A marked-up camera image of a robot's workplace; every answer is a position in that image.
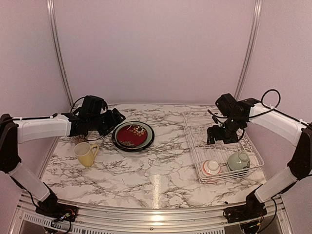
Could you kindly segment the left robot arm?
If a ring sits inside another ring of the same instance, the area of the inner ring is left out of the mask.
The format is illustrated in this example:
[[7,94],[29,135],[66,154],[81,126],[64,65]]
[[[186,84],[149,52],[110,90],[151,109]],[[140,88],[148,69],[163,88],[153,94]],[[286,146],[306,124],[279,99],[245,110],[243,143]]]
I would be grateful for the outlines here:
[[51,217],[62,211],[58,198],[22,163],[18,145],[42,138],[87,135],[90,131],[104,137],[126,119],[116,108],[110,110],[100,97],[88,95],[82,101],[77,109],[47,117],[0,117],[0,170],[35,197],[38,208]]

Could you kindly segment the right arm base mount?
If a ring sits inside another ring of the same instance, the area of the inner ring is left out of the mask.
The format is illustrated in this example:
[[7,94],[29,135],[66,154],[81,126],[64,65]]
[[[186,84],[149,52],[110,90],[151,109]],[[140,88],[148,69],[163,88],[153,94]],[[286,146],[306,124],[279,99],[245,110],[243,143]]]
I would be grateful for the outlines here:
[[244,205],[232,206],[224,209],[223,216],[227,219],[228,223],[246,221],[263,217],[267,214],[264,202],[261,203],[256,198],[255,191],[256,189],[247,195]]

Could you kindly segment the red floral plate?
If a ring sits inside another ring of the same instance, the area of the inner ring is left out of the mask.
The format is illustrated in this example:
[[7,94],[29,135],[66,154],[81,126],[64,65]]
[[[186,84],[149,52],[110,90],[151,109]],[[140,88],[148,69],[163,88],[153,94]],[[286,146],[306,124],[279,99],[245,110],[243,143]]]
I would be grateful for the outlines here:
[[146,139],[146,128],[138,124],[125,124],[118,128],[116,133],[117,142],[130,148],[143,144]]

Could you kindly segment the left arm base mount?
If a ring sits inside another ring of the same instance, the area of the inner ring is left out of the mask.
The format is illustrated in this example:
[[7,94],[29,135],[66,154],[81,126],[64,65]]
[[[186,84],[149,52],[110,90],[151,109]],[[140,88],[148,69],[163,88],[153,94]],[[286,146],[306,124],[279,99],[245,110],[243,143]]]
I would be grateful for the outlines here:
[[49,188],[49,195],[44,201],[38,201],[36,213],[54,218],[56,221],[69,220],[74,222],[78,208],[58,202],[56,194]]

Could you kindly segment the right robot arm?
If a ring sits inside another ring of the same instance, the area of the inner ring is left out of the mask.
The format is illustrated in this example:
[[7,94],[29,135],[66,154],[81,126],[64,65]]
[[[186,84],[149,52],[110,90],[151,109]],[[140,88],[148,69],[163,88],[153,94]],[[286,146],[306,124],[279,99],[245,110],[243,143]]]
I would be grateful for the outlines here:
[[295,147],[295,152],[285,169],[278,172],[265,184],[246,198],[242,215],[252,218],[260,211],[260,204],[280,192],[287,191],[296,182],[311,176],[312,171],[312,125],[298,120],[277,109],[266,106],[263,100],[247,98],[237,101],[231,94],[222,94],[215,102],[224,122],[207,129],[207,143],[223,141],[237,143],[237,130],[244,130],[248,123],[262,126],[286,139]]

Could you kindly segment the yellow ceramic mug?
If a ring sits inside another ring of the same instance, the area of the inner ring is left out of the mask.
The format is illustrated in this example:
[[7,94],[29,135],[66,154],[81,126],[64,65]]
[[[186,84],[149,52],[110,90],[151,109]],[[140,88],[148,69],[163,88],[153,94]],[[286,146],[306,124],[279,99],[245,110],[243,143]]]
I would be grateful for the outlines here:
[[74,155],[84,167],[91,167],[94,164],[98,151],[99,146],[97,144],[91,145],[87,142],[81,142],[73,149]]

